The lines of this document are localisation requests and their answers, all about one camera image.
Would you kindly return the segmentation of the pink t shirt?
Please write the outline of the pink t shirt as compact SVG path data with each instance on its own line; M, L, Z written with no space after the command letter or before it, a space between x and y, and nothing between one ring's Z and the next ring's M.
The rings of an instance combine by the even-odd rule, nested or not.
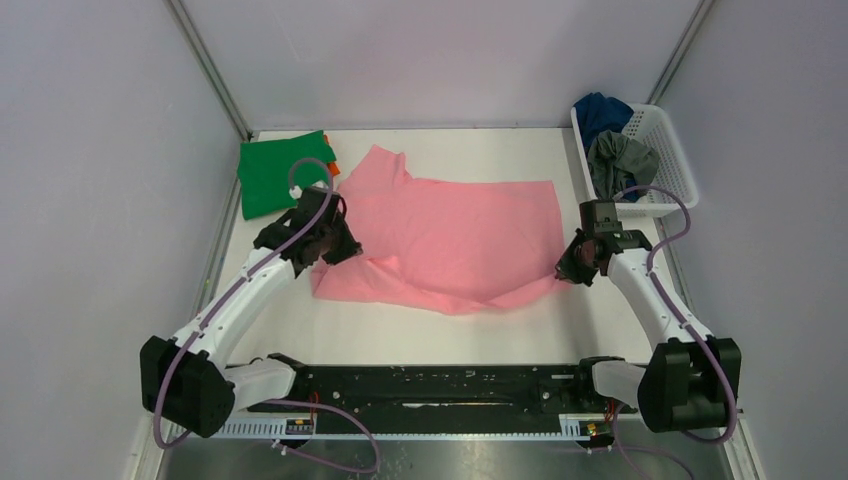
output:
M557 292L565 250L550 181L416 178L406 157L373 146L340 184L362 254L311 273L315 298L466 315L523 307Z

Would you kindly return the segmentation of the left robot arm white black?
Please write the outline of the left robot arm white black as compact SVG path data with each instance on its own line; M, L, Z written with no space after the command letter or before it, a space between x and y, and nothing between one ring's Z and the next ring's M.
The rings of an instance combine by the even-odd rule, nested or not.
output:
M286 397L296 379L279 354L229 366L237 344L272 298L318 261L336 265L362 252L337 192L296 188L296 204L264 227L224 292L168 338L150 337L140 350L143 407L203 438L235 411Z

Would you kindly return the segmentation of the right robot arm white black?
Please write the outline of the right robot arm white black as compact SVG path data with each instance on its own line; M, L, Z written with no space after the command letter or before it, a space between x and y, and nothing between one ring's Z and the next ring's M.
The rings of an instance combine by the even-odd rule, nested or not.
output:
M588 393L638 410L655 433L722 428L728 439L738 422L741 351L695 317L660 276L658 248L640 230L627 230L614 202L580 204L580 227L556 264L559 280L590 286L608 278L624 296L650 345L645 366L618 357L580 362Z

